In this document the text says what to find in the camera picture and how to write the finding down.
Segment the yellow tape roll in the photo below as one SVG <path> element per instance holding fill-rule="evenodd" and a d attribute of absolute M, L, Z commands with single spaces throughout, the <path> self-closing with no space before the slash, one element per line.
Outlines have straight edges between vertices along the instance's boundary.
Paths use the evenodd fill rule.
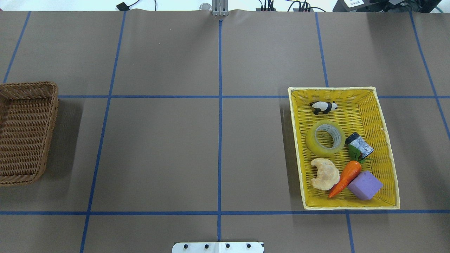
<path fill-rule="evenodd" d="M 332 147 L 323 146 L 317 136 L 319 131 L 327 132 L 332 140 Z M 330 157 L 333 154 L 341 151 L 345 145 L 345 133 L 343 129 L 336 123 L 330 120 L 321 120 L 316 122 L 306 133 L 306 146 L 315 155 L 320 157 Z"/>

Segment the orange toy carrot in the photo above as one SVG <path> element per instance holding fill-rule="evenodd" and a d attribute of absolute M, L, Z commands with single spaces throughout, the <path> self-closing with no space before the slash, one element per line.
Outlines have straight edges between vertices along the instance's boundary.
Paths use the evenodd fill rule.
<path fill-rule="evenodd" d="M 362 152 L 357 147 L 349 145 L 348 149 L 351 160 L 342 171 L 339 182 L 331 188 L 329 199 L 341 193 L 361 173 L 362 163 L 369 160 L 362 157 Z"/>

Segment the brown wicker basket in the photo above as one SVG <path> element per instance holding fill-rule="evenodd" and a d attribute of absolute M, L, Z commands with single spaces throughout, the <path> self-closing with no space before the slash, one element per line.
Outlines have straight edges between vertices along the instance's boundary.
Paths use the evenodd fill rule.
<path fill-rule="evenodd" d="M 0 86 L 0 184 L 28 185 L 46 170 L 58 113 L 54 82 Z"/>

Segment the yellow woven basket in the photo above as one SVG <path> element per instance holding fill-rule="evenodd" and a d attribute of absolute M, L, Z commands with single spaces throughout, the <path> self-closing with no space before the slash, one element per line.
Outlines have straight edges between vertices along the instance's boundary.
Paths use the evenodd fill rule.
<path fill-rule="evenodd" d="M 400 192 L 391 143 L 384 115 L 374 87 L 289 87 L 291 125 L 297 154 L 297 166 L 302 203 L 307 210 L 337 209 L 399 209 Z M 310 103 L 332 102 L 338 109 L 328 114 L 313 114 Z M 362 163 L 363 171 L 370 171 L 383 183 L 371 200 L 359 200 L 350 190 L 344 189 L 333 198 L 328 191 L 315 189 L 310 180 L 317 177 L 317 168 L 311 161 L 320 157 L 308 149 L 305 143 L 307 131 L 318 121 L 336 122 L 344 131 L 345 138 L 357 132 L 374 148 L 368 162 Z M 317 133 L 323 146 L 332 147 L 332 137 L 325 131 Z M 330 157 L 339 171 L 350 162 L 345 144 L 343 149 Z"/>

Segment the black monitor stand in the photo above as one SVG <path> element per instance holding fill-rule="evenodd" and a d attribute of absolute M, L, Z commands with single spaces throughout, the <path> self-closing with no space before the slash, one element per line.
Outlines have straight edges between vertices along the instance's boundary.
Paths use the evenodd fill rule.
<path fill-rule="evenodd" d="M 440 0 L 338 0 L 333 12 L 361 13 L 431 13 L 436 10 L 444 13 L 438 7 Z"/>

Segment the panda figurine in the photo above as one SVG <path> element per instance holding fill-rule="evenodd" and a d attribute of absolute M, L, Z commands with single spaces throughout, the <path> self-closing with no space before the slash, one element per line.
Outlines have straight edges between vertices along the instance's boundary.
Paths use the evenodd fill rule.
<path fill-rule="evenodd" d="M 319 115 L 322 114 L 328 114 L 331 111 L 335 111 L 338 109 L 338 105 L 332 101 L 332 102 L 322 102 L 322 101 L 314 101 L 309 104 L 310 107 L 313 109 L 313 114 Z"/>

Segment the purple foam block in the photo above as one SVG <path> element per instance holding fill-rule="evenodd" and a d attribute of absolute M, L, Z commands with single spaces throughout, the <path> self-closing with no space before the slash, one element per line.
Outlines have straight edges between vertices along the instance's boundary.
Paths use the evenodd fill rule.
<path fill-rule="evenodd" d="M 359 200 L 371 200 L 382 187 L 383 183 L 370 171 L 361 172 L 347 186 Z"/>

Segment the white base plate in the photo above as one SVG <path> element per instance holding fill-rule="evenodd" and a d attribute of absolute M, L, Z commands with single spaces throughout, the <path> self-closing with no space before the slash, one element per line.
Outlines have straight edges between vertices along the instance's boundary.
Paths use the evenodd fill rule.
<path fill-rule="evenodd" d="M 180 242 L 172 253 L 264 253 L 263 242 Z"/>

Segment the small black labelled jar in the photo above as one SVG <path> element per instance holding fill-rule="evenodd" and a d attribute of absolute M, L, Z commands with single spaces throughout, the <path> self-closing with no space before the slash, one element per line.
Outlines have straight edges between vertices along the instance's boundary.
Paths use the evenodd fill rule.
<path fill-rule="evenodd" d="M 360 160 L 368 157 L 374 151 L 374 148 L 370 146 L 357 132 L 354 132 L 348 136 L 345 140 L 345 144 L 354 147 L 360 152 Z"/>

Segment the toy bread piece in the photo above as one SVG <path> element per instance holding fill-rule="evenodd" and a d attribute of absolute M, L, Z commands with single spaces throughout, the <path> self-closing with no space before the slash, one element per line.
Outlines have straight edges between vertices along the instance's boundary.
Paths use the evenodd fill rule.
<path fill-rule="evenodd" d="M 318 157 L 311 161 L 317 168 L 317 177 L 310 180 L 312 186 L 319 190 L 330 190 L 340 181 L 340 173 L 331 160 Z"/>

